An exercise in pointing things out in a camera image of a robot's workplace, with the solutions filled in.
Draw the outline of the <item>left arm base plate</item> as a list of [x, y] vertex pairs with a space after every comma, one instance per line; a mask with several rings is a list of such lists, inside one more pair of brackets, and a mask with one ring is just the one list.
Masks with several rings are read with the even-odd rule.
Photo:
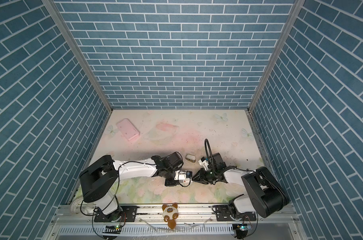
[[134, 222], [137, 214], [137, 206], [120, 206], [112, 213], [105, 215], [99, 207], [96, 207], [94, 221], [96, 223], [124, 223]]

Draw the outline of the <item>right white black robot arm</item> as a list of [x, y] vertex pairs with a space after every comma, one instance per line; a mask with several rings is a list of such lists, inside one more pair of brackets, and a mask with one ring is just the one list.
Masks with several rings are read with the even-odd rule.
[[289, 203], [284, 189], [266, 167], [242, 170], [236, 166], [227, 166], [219, 153], [200, 159], [199, 164], [202, 168], [192, 177], [193, 182], [204, 185], [237, 184], [245, 187], [246, 194], [235, 197], [227, 205], [227, 212], [235, 220], [250, 212], [266, 218]]

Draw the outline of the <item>aluminium front rail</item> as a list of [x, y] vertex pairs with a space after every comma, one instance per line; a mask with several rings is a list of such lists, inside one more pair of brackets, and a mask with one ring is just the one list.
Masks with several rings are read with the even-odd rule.
[[[139, 205], [127, 205], [121, 206], [137, 206], [137, 214], [134, 222], [126, 222], [128, 224], [163, 224], [163, 210], [161, 204], [139, 204]], [[282, 210], [263, 218], [256, 214], [256, 221], [229, 221], [229, 222], [218, 222], [216, 216], [212, 211], [211, 207], [213, 204], [179, 204], [178, 212], [179, 217], [177, 218], [178, 224], [203, 224], [203, 223], [246, 223], [261, 224], [261, 223], [278, 223], [278, 224], [296, 224], [299, 223], [298, 216], [293, 209], [293, 206], [289, 204]], [[53, 223], [67, 223], [67, 224], [87, 224], [91, 223], [92, 216], [90, 213], [83, 215], [80, 210], [88, 211], [93, 210], [94, 207], [91, 205], [85, 205], [84, 207], [71, 207], [70, 205], [62, 205], [59, 207], [56, 215], [54, 216]]]

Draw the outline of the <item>beige mini stapler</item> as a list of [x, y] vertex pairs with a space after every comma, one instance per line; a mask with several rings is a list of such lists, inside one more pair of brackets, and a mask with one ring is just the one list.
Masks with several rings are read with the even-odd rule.
[[192, 163], [195, 163], [196, 162], [196, 157], [194, 155], [191, 155], [191, 154], [187, 154], [185, 156], [185, 159], [192, 162]]

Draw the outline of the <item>pink rectangular case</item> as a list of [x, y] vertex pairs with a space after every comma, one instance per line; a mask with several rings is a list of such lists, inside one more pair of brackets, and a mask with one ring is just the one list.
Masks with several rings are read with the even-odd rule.
[[132, 142], [140, 137], [139, 130], [131, 123], [129, 119], [122, 119], [116, 123], [116, 127], [122, 133], [123, 137]]

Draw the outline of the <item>panda plush toy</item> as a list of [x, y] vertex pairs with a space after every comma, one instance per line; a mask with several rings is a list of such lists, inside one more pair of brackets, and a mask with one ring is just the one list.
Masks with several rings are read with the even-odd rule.
[[173, 203], [172, 205], [163, 204], [163, 220], [167, 223], [171, 230], [174, 230], [177, 226], [176, 219], [179, 217], [178, 204]]

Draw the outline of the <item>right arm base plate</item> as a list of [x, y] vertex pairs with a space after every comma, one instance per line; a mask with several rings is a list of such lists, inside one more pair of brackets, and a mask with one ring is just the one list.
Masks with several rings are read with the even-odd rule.
[[240, 213], [233, 204], [213, 205], [211, 209], [214, 212], [218, 222], [256, 221], [255, 212]]

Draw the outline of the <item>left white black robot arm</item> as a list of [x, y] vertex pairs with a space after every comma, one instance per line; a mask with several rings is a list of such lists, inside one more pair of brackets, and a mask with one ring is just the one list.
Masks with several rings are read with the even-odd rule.
[[111, 191], [114, 184], [138, 177], [173, 180], [182, 166], [182, 156], [178, 152], [141, 161], [118, 161], [105, 155], [80, 173], [83, 202], [93, 203], [98, 211], [109, 215], [120, 208], [117, 190]]

